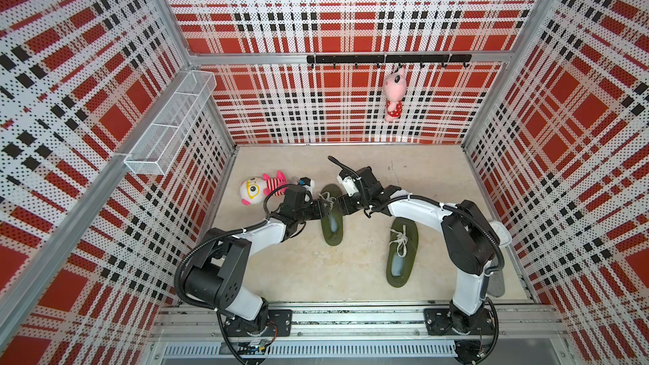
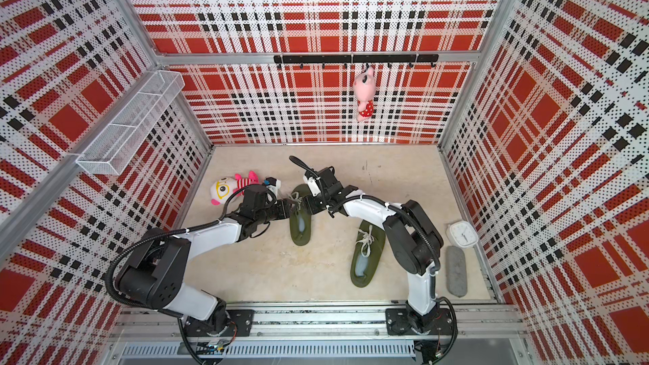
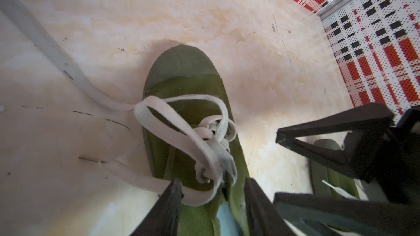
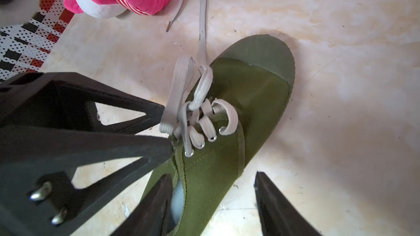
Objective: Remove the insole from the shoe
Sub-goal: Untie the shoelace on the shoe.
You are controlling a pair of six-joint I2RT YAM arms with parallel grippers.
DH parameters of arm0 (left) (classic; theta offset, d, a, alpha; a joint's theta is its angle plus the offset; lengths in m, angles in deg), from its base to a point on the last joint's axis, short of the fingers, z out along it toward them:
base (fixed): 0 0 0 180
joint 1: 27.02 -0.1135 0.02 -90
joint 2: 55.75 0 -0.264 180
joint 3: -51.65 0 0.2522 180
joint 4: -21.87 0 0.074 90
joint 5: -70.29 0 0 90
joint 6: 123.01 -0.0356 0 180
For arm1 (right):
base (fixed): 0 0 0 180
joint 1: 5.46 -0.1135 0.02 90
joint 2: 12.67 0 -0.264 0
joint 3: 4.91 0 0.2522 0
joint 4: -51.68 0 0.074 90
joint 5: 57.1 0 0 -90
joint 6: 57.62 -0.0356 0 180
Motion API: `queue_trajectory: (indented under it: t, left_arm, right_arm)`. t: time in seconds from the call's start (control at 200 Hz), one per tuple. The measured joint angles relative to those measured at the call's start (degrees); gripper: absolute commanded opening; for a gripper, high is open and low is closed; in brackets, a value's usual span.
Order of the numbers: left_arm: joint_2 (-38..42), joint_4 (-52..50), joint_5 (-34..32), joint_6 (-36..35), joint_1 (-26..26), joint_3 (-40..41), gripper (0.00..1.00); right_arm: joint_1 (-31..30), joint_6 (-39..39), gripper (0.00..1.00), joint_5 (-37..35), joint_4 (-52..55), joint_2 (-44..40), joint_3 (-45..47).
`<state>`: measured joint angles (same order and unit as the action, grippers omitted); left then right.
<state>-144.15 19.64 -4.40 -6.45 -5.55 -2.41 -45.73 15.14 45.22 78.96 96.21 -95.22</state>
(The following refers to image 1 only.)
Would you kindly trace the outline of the green shoe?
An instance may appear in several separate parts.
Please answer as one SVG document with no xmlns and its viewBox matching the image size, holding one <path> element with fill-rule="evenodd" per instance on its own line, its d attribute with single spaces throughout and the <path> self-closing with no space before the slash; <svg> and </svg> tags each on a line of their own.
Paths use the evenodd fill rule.
<svg viewBox="0 0 649 365">
<path fill-rule="evenodd" d="M 386 279 L 392 287 L 404 287 L 409 281 L 417 256 L 418 239 L 418 228 L 414 221 L 395 218 L 390 227 L 386 266 Z"/>
<path fill-rule="evenodd" d="M 343 218 L 337 199 L 342 196 L 341 189 L 336 184 L 323 187 L 319 199 L 323 202 L 324 213 L 320 220 L 324 240 L 332 247 L 341 243 L 344 236 Z"/>
</svg>

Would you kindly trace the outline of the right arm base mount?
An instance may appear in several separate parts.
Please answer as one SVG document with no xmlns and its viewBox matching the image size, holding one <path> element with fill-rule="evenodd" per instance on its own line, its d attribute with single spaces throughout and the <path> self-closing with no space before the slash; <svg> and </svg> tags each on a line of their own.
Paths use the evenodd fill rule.
<svg viewBox="0 0 649 365">
<path fill-rule="evenodd" d="M 495 332 L 495 321 L 485 307 L 473 315 L 459 309 L 424 309 L 424 325 L 430 336 L 487 336 Z"/>
</svg>

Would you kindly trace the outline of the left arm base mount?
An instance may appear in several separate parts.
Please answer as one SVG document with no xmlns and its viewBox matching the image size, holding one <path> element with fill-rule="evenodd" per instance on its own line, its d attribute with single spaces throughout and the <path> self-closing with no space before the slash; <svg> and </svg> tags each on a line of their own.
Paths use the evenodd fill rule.
<svg viewBox="0 0 649 365">
<path fill-rule="evenodd" d="M 225 321 L 225 331 L 231 337 L 285 337 L 292 330 L 293 311 L 290 309 L 262 309 L 255 320 L 235 316 Z"/>
</svg>

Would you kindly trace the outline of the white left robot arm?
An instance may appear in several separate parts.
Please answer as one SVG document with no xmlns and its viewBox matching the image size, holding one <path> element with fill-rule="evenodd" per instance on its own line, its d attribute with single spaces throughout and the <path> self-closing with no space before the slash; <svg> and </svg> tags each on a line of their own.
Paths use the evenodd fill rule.
<svg viewBox="0 0 649 365">
<path fill-rule="evenodd" d="M 277 209 L 270 210 L 270 198 L 264 199 L 263 221 L 231 231 L 212 228 L 183 258 L 173 279 L 182 302 L 251 323 L 264 320 L 267 302 L 243 286 L 249 258 L 289 240 L 306 222 L 331 213 L 331 203 L 313 196 L 303 185 L 280 189 L 285 194 Z"/>
</svg>

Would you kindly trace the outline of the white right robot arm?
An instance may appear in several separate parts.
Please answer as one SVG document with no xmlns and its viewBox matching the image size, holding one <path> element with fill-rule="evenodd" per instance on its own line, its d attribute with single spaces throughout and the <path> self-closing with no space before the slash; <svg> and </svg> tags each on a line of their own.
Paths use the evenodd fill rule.
<svg viewBox="0 0 649 365">
<path fill-rule="evenodd" d="M 337 180 L 344 188 L 339 201 L 345 216 L 358 211 L 367 217 L 380 213 L 409 219 L 441 233 L 457 269 L 451 307 L 466 316 L 482 309 L 488 279 L 505 266 L 501 248 L 510 242 L 510 237 L 501 238 L 495 230 L 496 223 L 488 221 L 475 203 L 464 200 L 447 204 L 397 186 L 385 188 L 370 167 L 357 172 L 344 168 Z"/>
</svg>

